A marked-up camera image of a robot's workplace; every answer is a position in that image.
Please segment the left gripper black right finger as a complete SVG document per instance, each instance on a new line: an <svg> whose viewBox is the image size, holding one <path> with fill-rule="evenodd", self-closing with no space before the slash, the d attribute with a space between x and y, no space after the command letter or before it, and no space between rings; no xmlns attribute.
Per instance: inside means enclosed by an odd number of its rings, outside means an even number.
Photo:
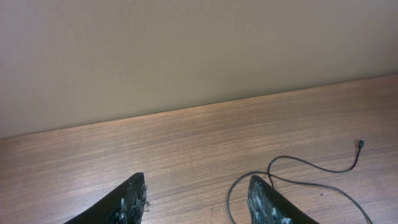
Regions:
<svg viewBox="0 0 398 224"><path fill-rule="evenodd" d="M258 175L250 179L248 207L252 224L318 224Z"/></svg>

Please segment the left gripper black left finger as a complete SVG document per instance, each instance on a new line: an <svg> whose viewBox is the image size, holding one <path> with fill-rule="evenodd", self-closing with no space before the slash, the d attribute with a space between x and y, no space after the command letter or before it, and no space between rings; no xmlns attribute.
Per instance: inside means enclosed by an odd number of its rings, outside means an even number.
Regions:
<svg viewBox="0 0 398 224"><path fill-rule="evenodd" d="M147 185L137 172L67 224L141 224L146 205Z"/></svg>

